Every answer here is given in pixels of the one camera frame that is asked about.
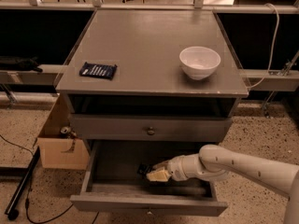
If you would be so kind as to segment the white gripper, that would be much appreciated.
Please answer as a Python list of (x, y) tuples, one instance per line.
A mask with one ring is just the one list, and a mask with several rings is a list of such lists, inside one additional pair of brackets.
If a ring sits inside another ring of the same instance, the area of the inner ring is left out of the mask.
[(185, 181), (188, 177), (183, 170), (183, 156), (177, 156), (170, 161), (162, 161), (154, 164), (153, 171), (147, 173), (147, 179), (150, 182), (167, 182), (170, 177), (175, 181)]

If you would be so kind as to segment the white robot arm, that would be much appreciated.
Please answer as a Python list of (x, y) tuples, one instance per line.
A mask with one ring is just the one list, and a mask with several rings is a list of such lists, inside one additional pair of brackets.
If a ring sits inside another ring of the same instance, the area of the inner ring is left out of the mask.
[(283, 224), (299, 224), (299, 166), (233, 152), (216, 145), (204, 145), (191, 155), (180, 155), (155, 164), (146, 174), (149, 181), (185, 181), (197, 178), (222, 180), (229, 172), (288, 199)]

